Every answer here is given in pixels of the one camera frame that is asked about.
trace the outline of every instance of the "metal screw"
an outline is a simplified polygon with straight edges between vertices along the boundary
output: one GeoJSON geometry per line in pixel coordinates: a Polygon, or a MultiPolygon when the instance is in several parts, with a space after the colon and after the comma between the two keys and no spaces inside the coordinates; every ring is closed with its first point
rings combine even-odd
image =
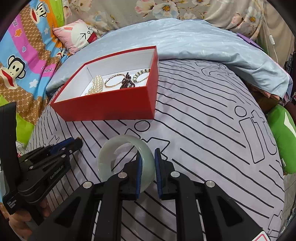
{"type": "Polygon", "coordinates": [[[126,178],[128,175],[125,172],[118,173],[119,178],[126,178]]]}
{"type": "Polygon", "coordinates": [[[82,186],[84,188],[90,188],[92,186],[92,183],[91,182],[85,182],[82,186]]]}
{"type": "Polygon", "coordinates": [[[206,182],[206,185],[209,187],[209,188],[213,188],[215,186],[215,183],[214,181],[207,181],[206,182]]]}
{"type": "Polygon", "coordinates": [[[180,173],[179,172],[171,172],[170,175],[172,177],[180,177],[180,173]]]}

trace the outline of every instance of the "colorful blanket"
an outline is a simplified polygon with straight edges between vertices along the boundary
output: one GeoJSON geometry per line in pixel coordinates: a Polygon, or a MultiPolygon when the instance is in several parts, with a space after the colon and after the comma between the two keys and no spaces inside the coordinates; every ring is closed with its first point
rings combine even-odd
{"type": "Polygon", "coordinates": [[[69,56],[52,33],[52,28],[63,25],[61,1],[32,0],[17,15],[0,42],[0,106],[17,102],[20,152],[47,105],[48,82],[69,56]]]}

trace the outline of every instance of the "open box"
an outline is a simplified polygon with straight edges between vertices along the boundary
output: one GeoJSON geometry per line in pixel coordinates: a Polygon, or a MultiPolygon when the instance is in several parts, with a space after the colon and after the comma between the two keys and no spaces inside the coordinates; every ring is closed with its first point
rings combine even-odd
{"type": "MultiPolygon", "coordinates": [[[[126,50],[103,56],[85,63],[64,84],[51,102],[52,108],[65,121],[153,119],[158,84],[158,55],[156,46],[126,50]],[[129,72],[131,80],[142,69],[144,73],[133,88],[119,89],[121,85],[105,88],[102,92],[85,95],[92,79],[101,75],[104,82],[117,73],[129,72]]],[[[123,77],[117,76],[107,85],[114,85],[123,77]]]]}

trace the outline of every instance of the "white card with red border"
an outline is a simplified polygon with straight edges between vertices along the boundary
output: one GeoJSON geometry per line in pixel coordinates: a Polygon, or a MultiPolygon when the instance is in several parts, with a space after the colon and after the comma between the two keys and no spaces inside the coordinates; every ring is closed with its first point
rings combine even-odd
{"type": "Polygon", "coordinates": [[[268,238],[267,234],[262,231],[261,233],[259,233],[259,235],[254,238],[252,241],[270,241],[270,239],[268,238]]]}

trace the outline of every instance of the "pink pillow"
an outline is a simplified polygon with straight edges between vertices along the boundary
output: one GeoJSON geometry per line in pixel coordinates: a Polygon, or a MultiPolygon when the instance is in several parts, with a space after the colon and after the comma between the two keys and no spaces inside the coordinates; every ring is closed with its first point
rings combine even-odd
{"type": "Polygon", "coordinates": [[[52,31],[71,54],[75,54],[98,38],[94,31],[81,19],[60,28],[54,28],[52,31]]]}

